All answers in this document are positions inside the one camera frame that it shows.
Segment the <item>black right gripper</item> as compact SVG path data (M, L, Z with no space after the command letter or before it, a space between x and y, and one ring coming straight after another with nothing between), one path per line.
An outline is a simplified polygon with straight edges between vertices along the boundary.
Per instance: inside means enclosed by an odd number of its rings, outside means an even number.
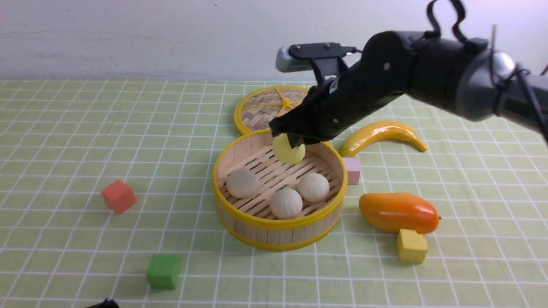
M361 60L335 80L310 90L303 102L270 121L273 137L291 148L333 140L403 94L407 63Z

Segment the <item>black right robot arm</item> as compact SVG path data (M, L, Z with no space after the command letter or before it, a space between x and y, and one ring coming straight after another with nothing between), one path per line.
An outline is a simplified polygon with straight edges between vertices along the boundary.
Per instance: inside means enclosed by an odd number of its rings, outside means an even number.
M385 31L362 49L335 42L279 49L280 72L313 71L300 105L269 123L292 147L333 140L407 95L469 121L503 117L547 137L547 78L532 75L485 39Z

